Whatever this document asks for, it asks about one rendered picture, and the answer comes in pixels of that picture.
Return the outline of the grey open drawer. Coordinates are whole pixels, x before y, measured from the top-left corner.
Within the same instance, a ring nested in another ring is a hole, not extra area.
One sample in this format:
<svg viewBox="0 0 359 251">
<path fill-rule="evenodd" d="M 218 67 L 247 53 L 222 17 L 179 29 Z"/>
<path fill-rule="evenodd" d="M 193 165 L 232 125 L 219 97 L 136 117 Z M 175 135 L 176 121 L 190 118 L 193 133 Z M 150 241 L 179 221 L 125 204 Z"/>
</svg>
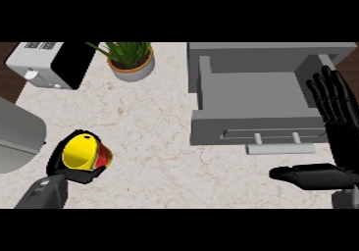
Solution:
<svg viewBox="0 0 359 251">
<path fill-rule="evenodd" d="M 292 73 L 215 74 L 200 58 L 198 109 L 193 111 L 194 145 L 327 142 L 324 121 L 306 80 L 331 67 L 326 54 L 309 56 Z"/>
</svg>

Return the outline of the yellow and red cup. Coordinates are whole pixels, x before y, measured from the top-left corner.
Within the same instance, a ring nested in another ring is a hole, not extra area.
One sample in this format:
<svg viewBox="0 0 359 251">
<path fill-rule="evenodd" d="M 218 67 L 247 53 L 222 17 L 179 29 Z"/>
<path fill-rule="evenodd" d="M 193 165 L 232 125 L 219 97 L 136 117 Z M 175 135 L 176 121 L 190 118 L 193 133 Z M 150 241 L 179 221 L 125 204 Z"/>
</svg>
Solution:
<svg viewBox="0 0 359 251">
<path fill-rule="evenodd" d="M 73 137 L 62 150 L 62 163 L 68 169 L 92 172 L 108 167 L 111 160 L 110 149 L 89 133 Z"/>
</svg>

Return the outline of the green potted plant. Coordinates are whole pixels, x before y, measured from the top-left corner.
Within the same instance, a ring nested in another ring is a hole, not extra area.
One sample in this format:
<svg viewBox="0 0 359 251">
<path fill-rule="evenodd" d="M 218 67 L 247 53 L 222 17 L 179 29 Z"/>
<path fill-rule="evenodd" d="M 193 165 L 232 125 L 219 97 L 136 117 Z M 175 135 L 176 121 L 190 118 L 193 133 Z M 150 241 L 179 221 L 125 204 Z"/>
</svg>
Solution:
<svg viewBox="0 0 359 251">
<path fill-rule="evenodd" d="M 88 45 L 108 57 L 108 66 L 120 80 L 136 82 L 154 71 L 156 55 L 150 42 L 108 42 L 104 48 L 92 42 Z"/>
</svg>

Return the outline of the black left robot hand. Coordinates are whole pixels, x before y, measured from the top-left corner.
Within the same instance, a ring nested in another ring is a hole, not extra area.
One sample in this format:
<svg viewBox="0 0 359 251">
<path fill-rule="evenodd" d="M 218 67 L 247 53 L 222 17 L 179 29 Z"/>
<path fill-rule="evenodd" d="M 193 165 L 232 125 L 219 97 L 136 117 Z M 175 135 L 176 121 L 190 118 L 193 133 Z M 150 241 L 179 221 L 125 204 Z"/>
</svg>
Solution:
<svg viewBox="0 0 359 251">
<path fill-rule="evenodd" d="M 99 137 L 91 131 L 77 129 L 57 145 L 57 148 L 54 150 L 54 153 L 52 153 L 49 161 L 48 161 L 46 173 L 51 176 L 65 175 L 65 178 L 68 180 L 73 180 L 73 181 L 83 183 L 83 184 L 88 184 L 101 175 L 101 173 L 105 171 L 105 169 L 108 167 L 102 167 L 102 168 L 96 169 L 95 171 L 89 172 L 89 171 L 82 171 L 82 170 L 71 170 L 67 168 L 67 166 L 62 163 L 64 147 L 65 147 L 68 141 L 73 139 L 73 137 L 82 133 L 89 133 L 102 142 Z"/>
</svg>

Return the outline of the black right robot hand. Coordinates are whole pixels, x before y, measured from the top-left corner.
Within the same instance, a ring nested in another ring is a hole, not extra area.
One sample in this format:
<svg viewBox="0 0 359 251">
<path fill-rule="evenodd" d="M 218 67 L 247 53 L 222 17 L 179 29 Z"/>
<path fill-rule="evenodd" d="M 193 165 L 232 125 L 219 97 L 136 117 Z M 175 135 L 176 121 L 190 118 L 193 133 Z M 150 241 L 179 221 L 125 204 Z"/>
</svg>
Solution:
<svg viewBox="0 0 359 251">
<path fill-rule="evenodd" d="M 320 109 L 333 155 L 333 164 L 278 167 L 269 177 L 303 190 L 359 189 L 359 105 L 339 71 L 323 72 L 306 81 Z"/>
</svg>

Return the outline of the grey rounded appliance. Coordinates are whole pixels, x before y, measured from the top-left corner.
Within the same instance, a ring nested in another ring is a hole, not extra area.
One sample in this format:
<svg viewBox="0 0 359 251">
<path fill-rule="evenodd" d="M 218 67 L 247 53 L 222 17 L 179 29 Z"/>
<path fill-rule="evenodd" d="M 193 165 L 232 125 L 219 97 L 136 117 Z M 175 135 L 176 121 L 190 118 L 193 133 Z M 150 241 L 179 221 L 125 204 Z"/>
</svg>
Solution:
<svg viewBox="0 0 359 251">
<path fill-rule="evenodd" d="M 40 152 L 43 119 L 0 97 L 0 174 L 18 170 Z"/>
</svg>

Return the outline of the grey drawer cabinet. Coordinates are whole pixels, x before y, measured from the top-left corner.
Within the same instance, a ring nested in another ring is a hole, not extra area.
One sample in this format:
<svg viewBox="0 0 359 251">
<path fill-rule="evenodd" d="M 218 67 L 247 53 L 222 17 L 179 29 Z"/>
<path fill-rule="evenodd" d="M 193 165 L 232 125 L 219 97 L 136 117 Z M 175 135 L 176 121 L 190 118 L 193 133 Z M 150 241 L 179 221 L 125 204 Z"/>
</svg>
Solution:
<svg viewBox="0 0 359 251">
<path fill-rule="evenodd" d="M 197 92 L 201 56 L 216 74 L 290 73 L 311 55 L 329 55 L 337 65 L 357 47 L 355 42 L 188 42 L 188 92 Z"/>
</svg>

